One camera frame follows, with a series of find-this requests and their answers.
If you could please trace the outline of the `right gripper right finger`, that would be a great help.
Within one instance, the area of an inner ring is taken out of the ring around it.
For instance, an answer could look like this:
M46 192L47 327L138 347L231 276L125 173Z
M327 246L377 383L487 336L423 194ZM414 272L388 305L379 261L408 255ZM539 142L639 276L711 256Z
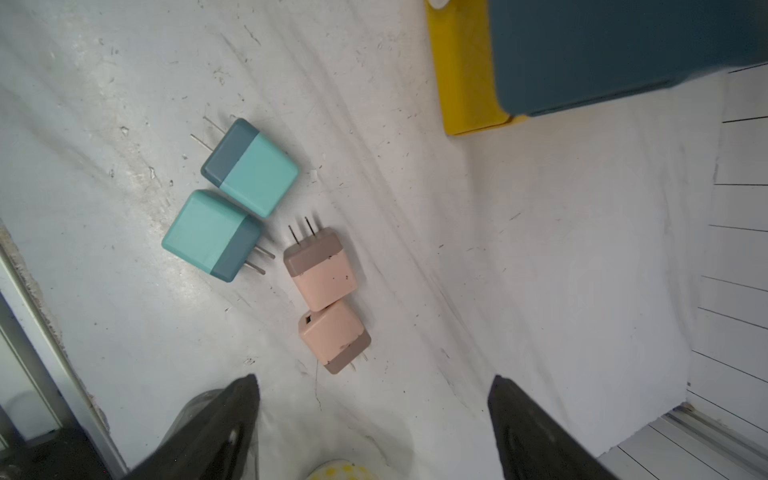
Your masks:
M506 479L615 477L513 380L495 376L487 403Z

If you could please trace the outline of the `pink plug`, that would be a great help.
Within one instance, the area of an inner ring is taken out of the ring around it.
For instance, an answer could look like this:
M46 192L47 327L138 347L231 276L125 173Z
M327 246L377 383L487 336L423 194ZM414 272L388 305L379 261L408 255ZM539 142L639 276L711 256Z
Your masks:
M363 322L345 300L318 312L307 312L299 320L298 333L318 362L333 375L371 344Z
M319 312L358 288L358 280L339 235L331 228L307 229L283 252L283 262L311 312Z

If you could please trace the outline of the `teal yellow drawer cabinet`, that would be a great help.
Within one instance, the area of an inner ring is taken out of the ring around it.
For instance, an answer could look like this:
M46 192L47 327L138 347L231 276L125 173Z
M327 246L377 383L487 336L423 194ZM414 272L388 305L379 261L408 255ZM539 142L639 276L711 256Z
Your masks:
M451 136L767 58L763 1L429 1L425 9Z

